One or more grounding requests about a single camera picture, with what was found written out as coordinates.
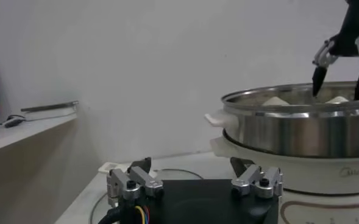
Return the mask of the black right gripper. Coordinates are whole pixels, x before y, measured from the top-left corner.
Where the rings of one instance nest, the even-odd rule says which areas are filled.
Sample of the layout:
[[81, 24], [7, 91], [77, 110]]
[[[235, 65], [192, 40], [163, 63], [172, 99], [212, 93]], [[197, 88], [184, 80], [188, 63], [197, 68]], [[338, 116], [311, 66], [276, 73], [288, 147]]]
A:
[[[316, 66], [312, 76], [313, 97], [317, 97], [328, 67], [336, 62], [337, 56], [359, 56], [359, 0], [350, 0], [347, 3], [349, 6], [339, 32], [324, 42], [312, 61]], [[355, 87], [354, 100], [359, 100], [359, 77]]]

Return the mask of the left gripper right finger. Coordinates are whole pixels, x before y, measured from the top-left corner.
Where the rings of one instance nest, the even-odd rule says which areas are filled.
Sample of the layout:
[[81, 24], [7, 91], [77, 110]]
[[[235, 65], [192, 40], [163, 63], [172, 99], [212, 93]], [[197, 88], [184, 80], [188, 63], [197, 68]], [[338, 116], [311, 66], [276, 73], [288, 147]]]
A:
[[280, 197], [283, 192], [283, 173], [278, 167], [266, 170], [248, 159], [230, 158], [236, 177], [231, 180], [232, 194], [242, 198], [251, 193], [262, 199]]

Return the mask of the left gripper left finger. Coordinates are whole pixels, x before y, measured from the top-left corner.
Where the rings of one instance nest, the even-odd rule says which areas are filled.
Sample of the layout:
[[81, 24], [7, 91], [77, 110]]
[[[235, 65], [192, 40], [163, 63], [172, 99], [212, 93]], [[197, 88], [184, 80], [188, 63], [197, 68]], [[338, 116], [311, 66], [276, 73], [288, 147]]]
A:
[[141, 197], [161, 199], [163, 181], [149, 174], [151, 166], [150, 157], [131, 162], [128, 167], [106, 163], [108, 204], [115, 207], [121, 198], [125, 201], [136, 201]]

